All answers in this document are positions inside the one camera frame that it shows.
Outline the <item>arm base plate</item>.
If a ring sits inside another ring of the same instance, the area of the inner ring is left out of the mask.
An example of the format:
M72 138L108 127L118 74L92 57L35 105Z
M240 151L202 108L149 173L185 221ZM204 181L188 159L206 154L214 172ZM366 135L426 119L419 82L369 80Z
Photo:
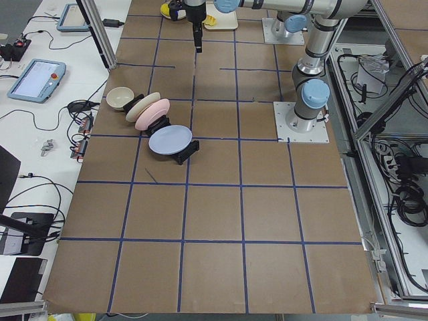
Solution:
M295 102L274 102L274 116L278 142L328 144L330 142L322 113L312 120L299 118Z
M284 21L277 18L263 18L263 37L268 44L304 45L302 30L307 19L303 15L288 17Z

